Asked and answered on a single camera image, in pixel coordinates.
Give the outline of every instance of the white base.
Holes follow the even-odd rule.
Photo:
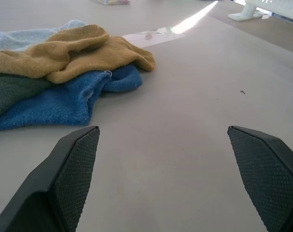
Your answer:
[[[253,18],[261,18],[263,15],[265,15],[265,13],[256,11],[252,16],[247,16],[247,15],[243,15],[242,13],[237,13],[237,14],[229,14],[228,17],[235,21],[241,22],[241,21],[250,20]]]

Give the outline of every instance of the gray floor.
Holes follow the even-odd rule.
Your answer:
[[[2,0],[0,30],[79,19],[125,35],[173,26],[210,3]],[[91,124],[101,136],[78,232],[266,232],[226,131],[258,129],[293,150],[293,26],[226,18],[241,8],[221,1],[184,38],[147,47],[157,68],[142,74],[144,85],[96,103]],[[56,141],[78,128],[0,131],[0,212]]]

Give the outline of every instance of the terry cloth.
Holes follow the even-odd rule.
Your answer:
[[[109,37],[97,25],[63,30],[25,52],[1,51],[0,73],[46,77],[59,84],[88,71],[114,70],[133,63],[146,71],[155,68],[152,54],[122,37]]]
[[[0,130],[38,124],[84,126],[89,123],[93,105],[103,89],[123,92],[141,84],[140,73],[131,64],[112,71],[112,75],[111,72],[86,72],[15,104],[0,116]]]
[[[61,30],[82,27],[85,25],[86,23],[82,21],[72,20],[61,27],[53,29],[30,29],[9,32],[0,31],[0,51],[5,49],[12,51],[25,51],[29,46],[42,43]]]
[[[0,73],[0,115],[16,102],[34,97],[52,85],[45,79]]]

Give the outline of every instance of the blue towel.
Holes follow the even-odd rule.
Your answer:
[[[103,90],[124,92],[140,85],[140,73],[132,64],[112,72],[86,72],[12,106],[0,116],[0,130],[38,124],[87,125]]]
[[[65,25],[54,29],[30,29],[9,32],[0,31],[0,50],[25,51],[29,46],[46,41],[60,30],[78,28],[86,23],[72,20]]]

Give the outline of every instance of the dark green towel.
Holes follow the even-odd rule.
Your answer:
[[[53,84],[45,79],[30,79],[0,73],[0,115],[20,100],[31,98]]]

